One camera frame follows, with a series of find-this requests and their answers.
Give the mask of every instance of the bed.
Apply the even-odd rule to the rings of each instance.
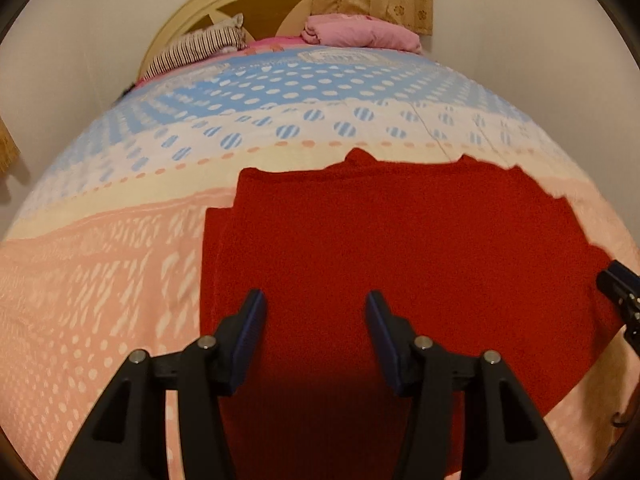
[[[299,34],[309,8],[190,0],[158,32],[140,74],[171,40],[236,12],[261,40]],[[37,478],[55,477],[129,352],[178,351],[198,336],[204,215],[232,205],[239,171],[324,168],[353,147],[381,160],[467,154],[519,165],[568,198],[592,243],[640,271],[616,213],[530,117],[425,57],[275,40],[175,70],[128,94],[55,160],[0,247],[0,425]],[[638,371],[618,335],[546,416],[574,478],[604,460],[611,415],[625,409]],[[175,397],[166,419],[177,479]]]

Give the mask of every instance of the pink fabric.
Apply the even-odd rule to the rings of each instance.
[[[322,14],[310,16],[300,34],[309,44],[389,48],[420,54],[420,37],[400,25],[372,16]]]
[[[249,43],[249,46],[265,46],[271,44],[297,45],[305,43],[299,36],[276,36],[275,38],[264,38],[263,40]]]

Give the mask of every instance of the blue gripper pad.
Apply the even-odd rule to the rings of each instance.
[[[267,314],[267,301],[261,290],[249,291],[242,307],[234,316],[223,319],[214,336],[226,368],[225,394],[233,395],[244,383]]]
[[[412,355],[415,332],[411,324],[391,313],[378,290],[367,294],[365,319],[386,384],[398,396],[413,395],[422,377]]]

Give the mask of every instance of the headboard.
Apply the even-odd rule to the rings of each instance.
[[[182,34],[244,14],[247,41],[298,36],[311,12],[311,0],[189,0],[162,26],[146,51],[138,77],[154,56]]]

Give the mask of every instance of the striped pillow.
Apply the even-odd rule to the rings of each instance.
[[[236,50],[246,48],[242,28],[220,27],[218,24],[190,32],[165,47],[153,58],[145,75],[142,76],[142,81],[169,72],[169,70],[202,61],[223,49],[228,52],[231,48]]]

